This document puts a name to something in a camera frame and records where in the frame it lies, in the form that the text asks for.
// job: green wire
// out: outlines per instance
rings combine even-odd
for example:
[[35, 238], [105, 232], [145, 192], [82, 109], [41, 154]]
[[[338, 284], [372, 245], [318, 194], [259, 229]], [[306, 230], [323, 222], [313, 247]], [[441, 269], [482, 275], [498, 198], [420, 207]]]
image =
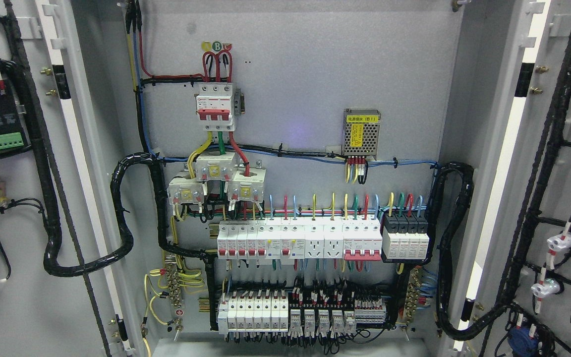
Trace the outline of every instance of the green wire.
[[354, 210], [354, 219], [358, 219], [358, 195], [354, 195], [354, 205], [352, 206], [352, 210]]
[[217, 132], [217, 140], [218, 143], [220, 144], [220, 155], [224, 155], [226, 154], [226, 150], [224, 149], [224, 138], [222, 138], [222, 132], [218, 131]]
[[398, 197], [398, 217], [402, 217], [402, 208], [404, 207], [404, 192], [400, 193]]

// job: miniature circuit breaker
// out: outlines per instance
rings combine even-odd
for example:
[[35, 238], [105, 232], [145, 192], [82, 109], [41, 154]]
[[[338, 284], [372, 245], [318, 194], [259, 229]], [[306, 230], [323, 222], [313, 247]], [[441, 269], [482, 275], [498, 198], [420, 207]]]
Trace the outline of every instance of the miniature circuit breaker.
[[235, 83], [202, 83], [195, 96], [200, 125], [206, 131], [235, 131], [243, 113], [242, 95]]
[[235, 152], [220, 155], [204, 152], [195, 161], [195, 174], [199, 181], [230, 181], [235, 174]]
[[234, 207], [237, 201], [256, 203], [261, 208], [265, 177], [265, 169], [250, 169], [250, 176], [244, 176], [243, 171], [235, 172], [233, 179], [227, 185], [228, 200], [230, 201], [229, 210]]
[[380, 112], [376, 109], [345, 109], [343, 155], [371, 156], [378, 153]]
[[175, 176], [168, 187], [169, 204], [200, 205], [204, 203], [206, 186], [196, 178]]

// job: gray metal panel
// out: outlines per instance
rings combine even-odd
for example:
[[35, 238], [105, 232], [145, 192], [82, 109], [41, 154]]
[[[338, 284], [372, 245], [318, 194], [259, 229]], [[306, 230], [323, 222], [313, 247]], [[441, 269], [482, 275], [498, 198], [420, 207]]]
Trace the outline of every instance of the gray metal panel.
[[[36, 6], [30, 0], [15, 1], [14, 11], [17, 16], [37, 16]], [[0, 14], [5, 14], [1, 1]], [[54, 88], [52, 77], [39, 75], [41, 68], [49, 64], [43, 41], [24, 41], [24, 45], [39, 93]], [[0, 57], [9, 58], [5, 48], [7, 44], [0, 38]], [[42, 94], [40, 99], [83, 255], [86, 258], [97, 257], [81, 184], [73, 169], [72, 152], [68, 145], [59, 144], [68, 142], [59, 104], [57, 99]], [[7, 181], [9, 197], [42, 198], [32, 153], [0, 160], [0, 176]], [[36, 211], [19, 207], [0, 216], [0, 239], [13, 268], [10, 280], [0, 283], [0, 356], [102, 355], [100, 335], [82, 278], [57, 278], [43, 269], [47, 239]], [[63, 226], [63, 246], [59, 254], [61, 265], [77, 265], [71, 242]], [[5, 270], [1, 261], [0, 273], [5, 274]], [[104, 278], [97, 273], [91, 275], [91, 280], [101, 312], [104, 312], [110, 304], [107, 288], [103, 286]]]
[[[548, 23], [553, 20], [553, 14], [569, 14], [567, 18], [571, 22], [571, 1], [553, 1], [548, 15]], [[517, 136], [515, 147], [515, 159], [512, 164], [512, 176], [509, 177], [502, 202], [504, 211], [498, 217], [498, 226], [494, 232], [494, 245], [490, 248], [497, 252], [491, 255], [492, 261], [487, 262], [485, 267], [485, 278], [482, 283], [484, 288], [478, 300], [484, 305], [494, 302], [498, 281], [503, 269], [506, 254], [510, 246], [510, 240], [516, 225], [516, 217], [521, 209], [521, 201], [525, 192], [525, 185], [530, 175], [533, 156], [537, 150], [538, 140], [541, 137], [541, 128], [548, 111], [551, 95], [557, 83], [558, 70], [564, 57], [564, 50], [567, 43], [566, 37], [547, 38], [549, 28], [546, 27], [544, 41], [539, 48], [537, 65], [545, 65], [550, 68], [546, 74], [534, 74], [531, 86], [537, 86], [544, 90], [542, 95], [528, 97], [526, 109], [521, 123], [521, 129]], [[571, 108], [568, 111], [568, 118], [571, 118]], [[564, 131], [565, 138], [571, 140], [571, 124], [567, 124]], [[555, 165], [553, 174], [546, 190], [541, 210], [545, 217], [555, 217], [567, 219], [571, 213], [571, 149], [561, 149], [559, 165]], [[528, 260], [535, 264], [542, 264], [545, 261], [545, 254], [548, 246], [545, 240], [556, 235], [560, 228], [553, 228], [547, 225], [539, 225], [533, 239]], [[571, 260], [557, 270], [558, 273], [571, 278]], [[532, 310], [532, 294], [530, 286], [533, 284], [533, 274], [528, 269], [522, 272], [520, 281], [521, 287], [517, 291], [517, 302], [528, 310]], [[571, 346], [571, 324], [569, 323], [571, 308], [571, 287], [566, 287], [565, 292], [559, 296], [550, 296], [543, 301], [541, 314], [537, 316], [542, 323], [545, 323], [555, 332], [555, 334]], [[488, 353], [492, 353], [496, 343], [503, 336], [503, 326], [505, 319], [499, 319], [495, 323], [493, 333], [490, 336]], [[474, 345], [477, 347], [481, 339], [476, 339]], [[508, 350], [507, 346], [501, 348], [501, 352]], [[562, 348], [557, 346], [557, 353], [560, 357], [571, 356]]]

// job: yellow label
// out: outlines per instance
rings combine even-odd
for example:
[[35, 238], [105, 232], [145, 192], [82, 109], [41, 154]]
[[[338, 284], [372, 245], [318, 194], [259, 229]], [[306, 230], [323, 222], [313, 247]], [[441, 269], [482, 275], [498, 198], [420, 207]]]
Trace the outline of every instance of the yellow label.
[[244, 198], [250, 198], [250, 196], [251, 196], [250, 188], [249, 187], [242, 187], [240, 196], [242, 196]]
[[377, 115], [348, 115], [347, 122], [378, 122], [380, 116]]
[[363, 129], [365, 124], [352, 124], [349, 145], [351, 147], [361, 147], [363, 145]]
[[208, 169], [209, 169], [209, 172], [211, 172], [212, 177], [219, 177], [220, 176], [220, 165], [209, 165]]

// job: circuit breaker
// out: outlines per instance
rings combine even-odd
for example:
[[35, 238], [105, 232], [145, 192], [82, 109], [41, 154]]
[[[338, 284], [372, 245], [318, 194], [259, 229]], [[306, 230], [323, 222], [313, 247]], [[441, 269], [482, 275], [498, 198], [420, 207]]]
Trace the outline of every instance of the circuit breaker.
[[243, 113], [242, 95], [235, 83], [202, 83], [195, 96], [200, 126], [206, 131], [235, 131]]

